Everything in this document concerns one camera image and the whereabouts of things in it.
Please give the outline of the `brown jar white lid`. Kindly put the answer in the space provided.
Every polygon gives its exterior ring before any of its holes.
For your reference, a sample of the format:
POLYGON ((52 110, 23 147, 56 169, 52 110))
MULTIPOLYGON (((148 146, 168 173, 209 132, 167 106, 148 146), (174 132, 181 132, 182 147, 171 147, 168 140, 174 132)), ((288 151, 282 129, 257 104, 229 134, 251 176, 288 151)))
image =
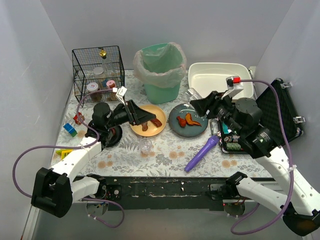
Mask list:
POLYGON ((96 82, 91 82, 86 87, 87 92, 90 94, 90 98, 94 102, 100 102, 102 100, 102 95, 100 92, 99 85, 96 82))

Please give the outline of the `pink lid spice jar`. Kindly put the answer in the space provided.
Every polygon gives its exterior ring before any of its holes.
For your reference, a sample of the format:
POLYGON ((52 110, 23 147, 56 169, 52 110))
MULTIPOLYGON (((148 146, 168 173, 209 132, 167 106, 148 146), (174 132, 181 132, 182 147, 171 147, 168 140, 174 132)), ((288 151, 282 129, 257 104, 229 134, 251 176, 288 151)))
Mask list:
POLYGON ((108 80, 106 82, 106 87, 108 90, 111 90, 111 92, 109 92, 107 94, 107 100, 108 101, 117 101, 117 97, 116 97, 116 94, 118 92, 118 88, 117 88, 117 85, 116 85, 116 82, 114 80, 108 80))

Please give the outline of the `clear jar blue label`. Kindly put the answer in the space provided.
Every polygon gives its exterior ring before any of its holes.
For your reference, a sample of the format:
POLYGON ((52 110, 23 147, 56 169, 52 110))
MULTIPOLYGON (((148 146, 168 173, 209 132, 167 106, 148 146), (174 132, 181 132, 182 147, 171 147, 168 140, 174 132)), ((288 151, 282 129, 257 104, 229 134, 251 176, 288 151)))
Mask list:
POLYGON ((104 81, 107 78, 105 71, 104 71, 104 68, 101 66, 95 67, 93 69, 93 75, 94 75, 96 82, 98 83, 99 89, 103 90, 105 88, 104 81))

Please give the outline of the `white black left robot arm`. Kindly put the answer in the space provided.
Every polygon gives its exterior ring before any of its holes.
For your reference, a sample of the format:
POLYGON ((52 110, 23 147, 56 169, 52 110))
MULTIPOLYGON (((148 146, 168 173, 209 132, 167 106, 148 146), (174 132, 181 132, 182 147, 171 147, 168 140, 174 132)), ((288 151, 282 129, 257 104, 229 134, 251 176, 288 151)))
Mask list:
POLYGON ((51 168, 41 168, 35 176, 31 196, 32 206, 61 218, 72 204, 85 197, 103 199, 107 193, 106 181, 102 176, 88 174, 76 180, 87 163, 122 134, 121 125, 138 126, 156 118, 156 115, 137 106, 133 100, 124 100, 125 87, 116 92, 120 103, 114 110, 106 102, 93 108, 92 119, 85 137, 63 160, 51 168))

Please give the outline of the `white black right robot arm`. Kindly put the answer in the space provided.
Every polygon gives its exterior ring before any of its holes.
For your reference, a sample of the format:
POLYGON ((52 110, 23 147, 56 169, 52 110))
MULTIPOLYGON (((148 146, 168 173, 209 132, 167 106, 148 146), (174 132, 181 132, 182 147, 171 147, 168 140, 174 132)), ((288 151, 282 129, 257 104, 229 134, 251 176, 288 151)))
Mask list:
POLYGON ((320 227, 320 194, 293 164, 288 146, 279 145, 271 131, 260 123, 262 110, 252 98, 232 98, 243 90, 244 81, 237 76, 226 79, 225 92, 211 92, 200 97, 189 89, 188 101, 200 117, 218 119, 238 136, 242 149, 267 170, 282 193, 271 190, 242 172, 230 176, 220 188, 208 194, 216 200, 244 197, 276 214, 295 234, 304 237, 320 227))

